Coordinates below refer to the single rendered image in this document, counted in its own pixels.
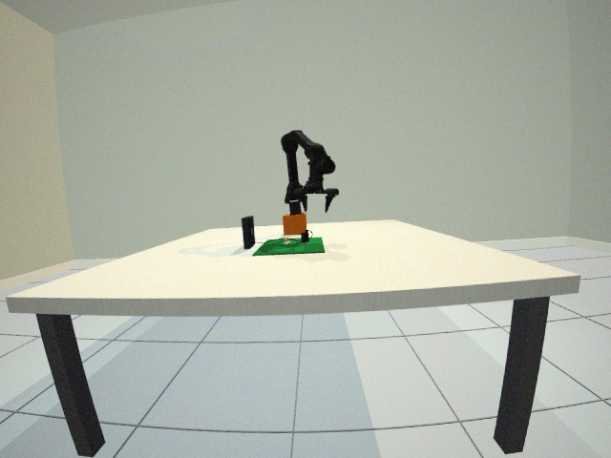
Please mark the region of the black plug with cable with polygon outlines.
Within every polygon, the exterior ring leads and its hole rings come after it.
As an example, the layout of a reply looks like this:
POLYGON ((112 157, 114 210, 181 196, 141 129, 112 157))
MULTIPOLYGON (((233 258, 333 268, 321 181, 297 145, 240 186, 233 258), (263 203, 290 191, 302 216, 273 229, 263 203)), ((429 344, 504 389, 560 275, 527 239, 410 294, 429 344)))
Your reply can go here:
MULTIPOLYGON (((305 230, 305 232, 301 233, 301 238, 302 238, 302 242, 307 242, 309 241, 310 238, 312 238, 313 234, 311 237, 308 236, 308 231, 309 230, 305 230)), ((257 242, 257 243, 267 243, 267 242, 257 242)))

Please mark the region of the dark grey cooling fan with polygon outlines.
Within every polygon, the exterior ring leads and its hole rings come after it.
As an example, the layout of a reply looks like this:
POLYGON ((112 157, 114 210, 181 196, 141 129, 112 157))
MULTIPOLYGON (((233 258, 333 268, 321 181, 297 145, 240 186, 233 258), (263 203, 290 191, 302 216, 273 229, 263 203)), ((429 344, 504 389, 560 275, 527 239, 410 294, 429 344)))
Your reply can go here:
POLYGON ((255 243, 253 216, 242 218, 244 250, 250 249, 255 243))

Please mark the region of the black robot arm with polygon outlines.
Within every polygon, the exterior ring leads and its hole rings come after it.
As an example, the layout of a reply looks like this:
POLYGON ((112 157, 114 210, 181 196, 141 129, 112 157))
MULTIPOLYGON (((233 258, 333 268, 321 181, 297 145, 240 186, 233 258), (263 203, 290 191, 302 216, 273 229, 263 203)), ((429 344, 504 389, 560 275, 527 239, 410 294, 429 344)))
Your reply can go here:
POLYGON ((298 168, 296 152, 299 144, 305 150, 305 156, 310 160, 309 165, 310 175, 322 175, 331 174, 335 172, 336 165, 331 156, 327 155, 324 146, 320 143, 311 141, 301 130, 292 130, 290 133, 284 135, 281 138, 281 144, 284 152, 286 153, 286 162, 288 170, 289 183, 286 188, 286 195, 284 202, 289 203, 290 216, 300 215, 301 212, 301 200, 297 195, 293 195, 295 188, 304 188, 305 195, 315 194, 317 191, 322 189, 321 181, 314 179, 314 182, 307 180, 305 186, 301 185, 298 178, 298 168), (291 201, 299 200, 299 201, 291 201), (290 202, 291 201, 291 202, 290 202))

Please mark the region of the green circuit board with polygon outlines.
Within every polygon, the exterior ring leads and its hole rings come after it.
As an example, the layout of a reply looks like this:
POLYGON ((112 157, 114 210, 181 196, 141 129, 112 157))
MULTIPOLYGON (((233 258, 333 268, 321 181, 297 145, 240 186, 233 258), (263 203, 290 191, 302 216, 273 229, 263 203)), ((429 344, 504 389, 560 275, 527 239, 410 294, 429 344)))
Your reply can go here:
POLYGON ((302 238, 268 239, 266 242, 252 256, 325 253, 322 237, 310 238, 307 242, 302 242, 302 238))

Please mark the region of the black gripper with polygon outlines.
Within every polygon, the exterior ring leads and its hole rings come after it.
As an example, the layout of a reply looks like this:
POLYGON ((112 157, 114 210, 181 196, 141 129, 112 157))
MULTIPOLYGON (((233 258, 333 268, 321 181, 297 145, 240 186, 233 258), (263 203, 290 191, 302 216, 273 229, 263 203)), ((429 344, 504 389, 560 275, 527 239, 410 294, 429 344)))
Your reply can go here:
MULTIPOLYGON (((323 187, 323 175, 309 175, 309 183, 310 182, 314 182, 314 179, 317 179, 318 181, 321 181, 322 184, 322 189, 321 192, 317 191, 317 193, 315 194, 327 194, 326 196, 326 212, 328 210, 328 207, 330 205, 330 203, 332 202, 333 198, 336 198, 335 195, 339 195, 339 189, 338 188, 327 188, 326 190, 324 190, 323 187)), ((304 188, 295 188, 293 191, 293 195, 297 195, 297 197, 300 198, 305 212, 307 210, 307 196, 305 195, 305 190, 304 188)))

